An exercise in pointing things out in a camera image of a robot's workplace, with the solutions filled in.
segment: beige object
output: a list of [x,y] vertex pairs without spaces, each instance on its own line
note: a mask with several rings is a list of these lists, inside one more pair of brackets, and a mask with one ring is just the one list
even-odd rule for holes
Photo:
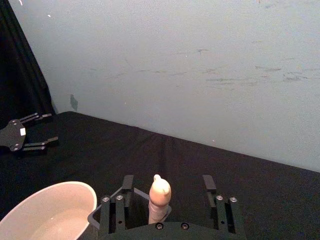
[[158,174],[153,177],[153,184],[149,192],[149,224],[162,222],[171,199],[170,184]]
[[0,240],[76,240],[96,206],[95,191],[83,182],[49,186],[20,202],[0,221]]

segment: black table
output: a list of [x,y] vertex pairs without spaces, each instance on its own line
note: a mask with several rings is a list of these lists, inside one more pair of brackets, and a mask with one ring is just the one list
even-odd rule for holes
[[149,192],[154,174],[172,188],[167,221],[212,227],[202,175],[217,192],[235,196],[248,239],[320,239],[320,173],[206,146],[75,112],[27,128],[30,142],[58,136],[45,155],[0,155],[0,219],[47,186],[81,181],[98,199],[124,175]]

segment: black curtain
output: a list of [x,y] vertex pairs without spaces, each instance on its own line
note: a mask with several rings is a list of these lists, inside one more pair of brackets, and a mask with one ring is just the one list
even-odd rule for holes
[[32,113],[55,113],[49,88],[8,0],[0,0],[0,129]]

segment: white bowl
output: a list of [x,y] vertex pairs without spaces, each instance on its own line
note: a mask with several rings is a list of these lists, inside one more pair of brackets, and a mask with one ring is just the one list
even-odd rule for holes
[[88,227],[97,196],[89,185],[68,181],[20,202],[0,221],[0,240],[76,240]]

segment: wall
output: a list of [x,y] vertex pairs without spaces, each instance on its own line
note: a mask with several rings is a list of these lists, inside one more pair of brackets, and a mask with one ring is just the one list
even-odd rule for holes
[[10,4],[58,112],[320,172],[319,0]]

